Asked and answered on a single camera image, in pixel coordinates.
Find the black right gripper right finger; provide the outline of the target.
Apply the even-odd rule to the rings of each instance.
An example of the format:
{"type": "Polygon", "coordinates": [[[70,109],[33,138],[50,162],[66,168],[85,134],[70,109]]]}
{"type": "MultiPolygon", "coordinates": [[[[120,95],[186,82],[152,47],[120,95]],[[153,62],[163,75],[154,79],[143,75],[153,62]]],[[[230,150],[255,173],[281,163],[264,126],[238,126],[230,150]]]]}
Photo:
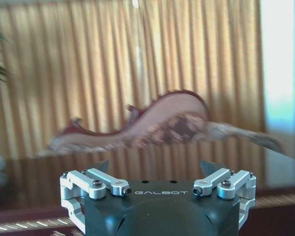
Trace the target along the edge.
{"type": "Polygon", "coordinates": [[[200,166],[205,178],[194,181],[193,194],[196,197],[209,196],[216,189],[217,196],[223,200],[231,200],[238,196],[238,227],[241,228],[248,218],[249,209],[255,206],[256,177],[252,172],[240,170],[235,173],[214,162],[201,161],[200,166]]]}

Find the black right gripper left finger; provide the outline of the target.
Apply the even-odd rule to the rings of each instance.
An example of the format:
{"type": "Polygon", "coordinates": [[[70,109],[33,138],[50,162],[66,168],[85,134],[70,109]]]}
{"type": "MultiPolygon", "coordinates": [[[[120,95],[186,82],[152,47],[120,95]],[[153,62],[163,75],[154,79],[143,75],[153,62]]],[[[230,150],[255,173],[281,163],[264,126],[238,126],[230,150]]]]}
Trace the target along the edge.
{"type": "Polygon", "coordinates": [[[59,178],[61,206],[68,210],[69,218],[75,226],[86,233],[86,218],[78,197],[88,195],[91,199],[105,198],[107,190],[114,196],[126,197],[132,192],[130,184],[124,179],[115,178],[99,169],[65,172],[59,178]]]}

